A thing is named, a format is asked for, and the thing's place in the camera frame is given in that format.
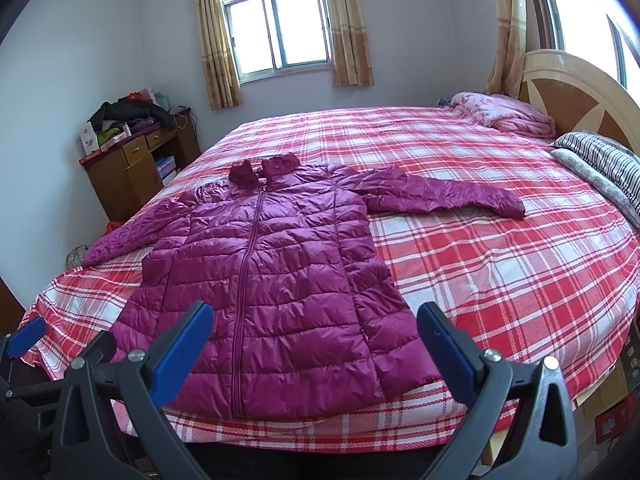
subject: jacket collar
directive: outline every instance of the jacket collar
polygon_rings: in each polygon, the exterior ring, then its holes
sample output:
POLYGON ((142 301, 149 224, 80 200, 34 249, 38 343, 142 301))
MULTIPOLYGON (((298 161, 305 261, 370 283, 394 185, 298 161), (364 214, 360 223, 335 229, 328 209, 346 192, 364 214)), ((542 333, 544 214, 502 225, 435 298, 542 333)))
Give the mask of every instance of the jacket collar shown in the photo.
POLYGON ((262 168, 255 173, 251 163, 245 160, 242 164, 237 164, 229 171, 229 180, 238 186, 254 187, 258 186, 261 176, 266 177, 267 182, 275 176, 289 174, 300 167, 300 161, 293 153, 286 155, 272 156, 262 160, 262 168))

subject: purple puffer jacket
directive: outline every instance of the purple puffer jacket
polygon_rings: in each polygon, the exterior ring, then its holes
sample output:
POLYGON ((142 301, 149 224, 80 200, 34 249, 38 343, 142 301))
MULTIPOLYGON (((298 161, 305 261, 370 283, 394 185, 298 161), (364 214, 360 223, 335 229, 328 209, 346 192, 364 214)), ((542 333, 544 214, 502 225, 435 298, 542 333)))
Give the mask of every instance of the purple puffer jacket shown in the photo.
POLYGON ((196 300, 213 333, 172 407, 213 418, 331 416, 440 378, 376 254, 369 212, 484 206, 522 218, 512 192, 404 174, 245 161, 228 182, 166 199, 99 240, 95 265, 155 244, 113 327, 117 359, 147 348, 196 300))

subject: window sill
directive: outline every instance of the window sill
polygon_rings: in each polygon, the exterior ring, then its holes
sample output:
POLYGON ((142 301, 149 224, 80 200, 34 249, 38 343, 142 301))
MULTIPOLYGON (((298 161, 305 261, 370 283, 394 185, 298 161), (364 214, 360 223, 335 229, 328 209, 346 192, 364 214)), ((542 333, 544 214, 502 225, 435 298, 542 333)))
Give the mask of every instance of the window sill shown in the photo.
POLYGON ((244 79, 240 80, 241 85, 252 83, 254 81, 262 81, 263 79, 271 79, 274 77, 283 77, 286 75, 302 74, 307 72, 322 72, 324 70, 332 70, 334 68, 333 63, 312 63, 308 65, 291 66, 281 68, 277 72, 268 73, 256 73, 255 75, 247 75, 244 79))

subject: wooden headboard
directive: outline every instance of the wooden headboard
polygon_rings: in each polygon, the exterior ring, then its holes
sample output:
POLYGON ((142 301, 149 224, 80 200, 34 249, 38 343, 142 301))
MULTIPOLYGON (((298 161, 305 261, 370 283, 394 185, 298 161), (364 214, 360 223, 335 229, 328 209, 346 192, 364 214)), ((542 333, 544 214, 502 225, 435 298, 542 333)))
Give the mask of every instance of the wooden headboard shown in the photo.
POLYGON ((527 52, 519 100, 552 116, 558 135, 597 132, 640 154, 640 108, 615 79, 579 57, 527 52))

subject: jacket sleeve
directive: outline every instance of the jacket sleeve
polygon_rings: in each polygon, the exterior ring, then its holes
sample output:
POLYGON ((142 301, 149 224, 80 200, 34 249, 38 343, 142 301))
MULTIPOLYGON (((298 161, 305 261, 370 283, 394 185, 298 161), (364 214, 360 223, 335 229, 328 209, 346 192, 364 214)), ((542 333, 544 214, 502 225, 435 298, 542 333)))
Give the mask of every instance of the jacket sleeve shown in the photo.
POLYGON ((190 211, 189 202, 182 198, 162 200, 142 215, 100 238, 84 256, 82 266, 98 265, 136 249, 155 244, 165 229, 171 226, 174 231, 178 228, 172 224, 187 217, 190 211))
POLYGON ((334 184, 362 195, 370 212, 429 213, 478 206, 507 218, 523 218, 525 207, 511 191, 486 184, 405 174, 397 166, 357 172, 329 167, 334 184))

